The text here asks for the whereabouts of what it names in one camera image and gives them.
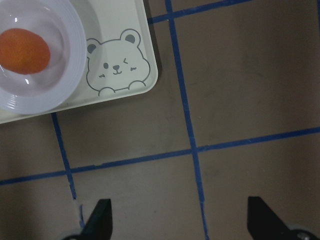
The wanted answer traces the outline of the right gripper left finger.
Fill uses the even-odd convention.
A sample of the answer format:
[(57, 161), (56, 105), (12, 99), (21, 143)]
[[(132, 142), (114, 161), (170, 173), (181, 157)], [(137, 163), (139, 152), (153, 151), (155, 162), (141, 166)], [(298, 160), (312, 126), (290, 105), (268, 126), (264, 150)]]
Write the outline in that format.
[(80, 240), (110, 240), (113, 233), (112, 202), (100, 199), (79, 235)]

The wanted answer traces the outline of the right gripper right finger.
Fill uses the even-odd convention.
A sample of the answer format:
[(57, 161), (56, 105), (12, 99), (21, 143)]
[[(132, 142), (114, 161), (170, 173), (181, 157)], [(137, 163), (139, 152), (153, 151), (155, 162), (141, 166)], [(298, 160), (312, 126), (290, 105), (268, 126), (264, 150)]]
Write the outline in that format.
[(259, 196), (247, 200), (247, 229), (254, 240), (293, 240), (290, 229)]

